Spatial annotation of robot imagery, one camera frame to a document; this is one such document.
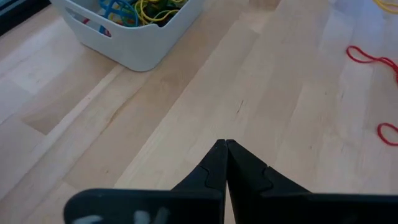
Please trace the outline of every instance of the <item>red string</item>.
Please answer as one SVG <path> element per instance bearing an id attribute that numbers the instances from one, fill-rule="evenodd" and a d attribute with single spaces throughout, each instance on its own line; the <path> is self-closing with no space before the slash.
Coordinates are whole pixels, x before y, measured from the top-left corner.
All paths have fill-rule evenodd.
<path id="1" fill-rule="evenodd" d="M 355 49 L 355 50 L 358 51 L 361 55 L 363 55 L 364 57 L 366 57 L 366 58 L 368 58 L 368 59 L 370 59 L 370 60 L 360 60 L 360 59 L 358 59 L 358 58 L 355 58 L 355 57 L 351 54 L 350 49 Z M 359 47 L 353 46 L 353 45 L 347 47 L 346 53 L 347 53 L 347 55 L 348 55 L 349 58 L 351 58 L 353 61 L 358 62 L 358 63 L 381 62 L 381 63 L 384 63 L 384 64 L 390 66 L 390 67 L 395 71 L 395 73 L 396 73 L 396 74 L 395 74 L 395 77 L 396 77 L 396 82 L 397 82 L 397 84 L 398 84 L 398 66 L 397 66 L 397 64 L 395 64 L 391 59 L 386 58 L 386 57 L 379 57 L 379 58 L 373 57 L 372 55 L 369 55 L 369 54 L 363 52 L 363 50 L 361 50 Z M 398 133 L 398 128 L 395 127 L 394 125 L 390 124 L 390 123 L 381 123 L 381 124 L 379 124 L 379 125 L 377 126 L 377 135 L 379 136 L 379 138 L 380 138 L 384 143 L 386 143 L 386 144 L 389 145 L 389 146 L 398 146 L 398 142 L 390 142 L 390 141 L 388 141 L 388 140 L 384 137 L 383 133 L 381 132 L 381 128 L 382 128 L 383 126 L 386 126 L 386 127 L 388 127 L 388 128 L 391 128 L 391 129 L 393 129 L 393 130 L 394 130 L 395 132 L 397 132 L 397 133 Z"/>

